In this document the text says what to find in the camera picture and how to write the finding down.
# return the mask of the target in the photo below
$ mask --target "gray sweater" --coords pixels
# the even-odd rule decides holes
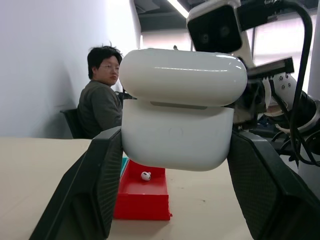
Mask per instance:
[[[122,123],[120,99],[111,87],[98,81],[90,81],[82,90],[77,112],[83,130],[91,139]]]

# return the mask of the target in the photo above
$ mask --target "camera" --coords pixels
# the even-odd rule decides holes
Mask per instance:
[[[254,67],[247,32],[241,31],[237,0],[211,0],[191,9],[186,21],[197,52],[234,55]]]

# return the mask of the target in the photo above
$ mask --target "man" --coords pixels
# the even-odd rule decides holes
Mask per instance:
[[[87,61],[90,82],[81,92],[77,112],[84,132],[93,139],[102,131],[121,126],[122,105],[111,86],[118,80],[122,55],[111,46],[95,47]]]

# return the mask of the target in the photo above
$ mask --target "black hair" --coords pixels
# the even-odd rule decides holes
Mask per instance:
[[[89,79],[93,78],[94,73],[92,71],[92,68],[96,67],[98,69],[104,59],[109,59],[112,56],[116,57],[119,64],[121,63],[122,54],[115,47],[112,47],[112,46],[93,47],[87,57]]]

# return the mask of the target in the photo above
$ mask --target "beige tabletop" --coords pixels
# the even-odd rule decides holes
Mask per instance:
[[[63,174],[89,140],[0,138],[0,240],[28,240]],[[170,221],[114,220],[110,240],[252,240],[227,162],[167,170]]]

